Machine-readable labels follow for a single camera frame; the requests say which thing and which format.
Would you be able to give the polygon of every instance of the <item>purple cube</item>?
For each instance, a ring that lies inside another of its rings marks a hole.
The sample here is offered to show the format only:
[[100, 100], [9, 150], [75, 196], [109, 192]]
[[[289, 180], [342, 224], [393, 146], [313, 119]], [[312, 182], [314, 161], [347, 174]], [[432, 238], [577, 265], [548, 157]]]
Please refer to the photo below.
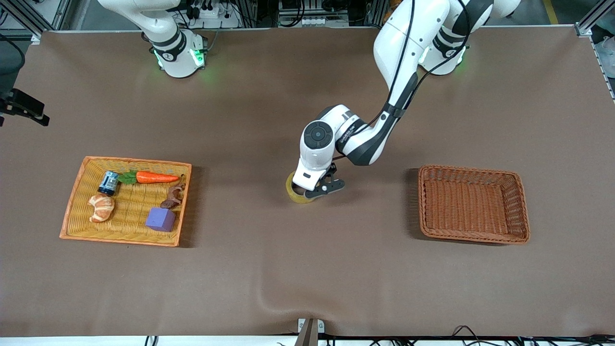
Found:
[[170, 232], [175, 222], [175, 214], [164, 208], [152, 208], [145, 225], [154, 231]]

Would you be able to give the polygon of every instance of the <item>blue can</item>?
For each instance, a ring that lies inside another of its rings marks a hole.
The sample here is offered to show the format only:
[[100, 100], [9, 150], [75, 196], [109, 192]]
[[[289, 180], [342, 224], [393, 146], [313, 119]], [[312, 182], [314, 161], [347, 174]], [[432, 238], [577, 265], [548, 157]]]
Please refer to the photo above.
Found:
[[98, 192], [113, 196], [117, 187], [117, 177], [119, 174], [111, 171], [106, 171], [102, 183], [98, 187]]

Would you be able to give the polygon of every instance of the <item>brown tablecloth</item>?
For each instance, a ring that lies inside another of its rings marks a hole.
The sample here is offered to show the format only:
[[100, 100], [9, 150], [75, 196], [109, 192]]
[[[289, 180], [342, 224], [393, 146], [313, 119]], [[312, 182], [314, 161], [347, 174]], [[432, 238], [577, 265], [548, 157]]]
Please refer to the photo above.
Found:
[[[17, 87], [51, 124], [0, 133], [0, 334], [273, 334], [307, 316], [345, 335], [613, 332], [615, 106], [571, 27], [478, 30], [376, 164], [342, 161], [344, 191], [289, 201], [303, 127], [337, 103], [380, 110], [376, 34], [222, 32], [204, 71], [172, 79], [138, 33], [45, 33]], [[192, 163], [183, 247], [60, 240], [86, 155]], [[518, 172], [530, 242], [423, 237], [426, 163]]]

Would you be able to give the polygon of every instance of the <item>croissant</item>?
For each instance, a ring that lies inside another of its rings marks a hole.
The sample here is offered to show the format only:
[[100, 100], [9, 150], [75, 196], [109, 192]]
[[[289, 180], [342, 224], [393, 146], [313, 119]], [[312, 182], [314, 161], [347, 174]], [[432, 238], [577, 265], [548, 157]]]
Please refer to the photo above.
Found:
[[113, 199], [103, 193], [92, 196], [88, 203], [94, 206], [94, 215], [90, 218], [90, 222], [106, 221], [115, 207]]

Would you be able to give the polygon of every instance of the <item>orange wicker basket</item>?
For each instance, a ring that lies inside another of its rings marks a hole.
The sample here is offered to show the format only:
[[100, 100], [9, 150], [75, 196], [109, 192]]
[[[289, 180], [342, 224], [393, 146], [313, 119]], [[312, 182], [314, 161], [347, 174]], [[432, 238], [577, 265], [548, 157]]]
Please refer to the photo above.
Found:
[[418, 185], [426, 236], [501, 244], [530, 240], [523, 185], [514, 172], [426, 165]]
[[[88, 204], [88, 200], [92, 195], [98, 193], [98, 185], [105, 171], [117, 173], [150, 171], [181, 176], [180, 182], [186, 185], [180, 194], [183, 197], [181, 205], [171, 209], [176, 214], [172, 231], [154, 231], [145, 226], [145, 220], [149, 210], [160, 205], [160, 202], [166, 199], [169, 187], [178, 182], [134, 185], [120, 183], [113, 196], [115, 209], [109, 220], [101, 223], [90, 222], [93, 207]], [[86, 156], [68, 200], [60, 238], [107, 243], [178, 246], [191, 173], [192, 165], [189, 163]]]

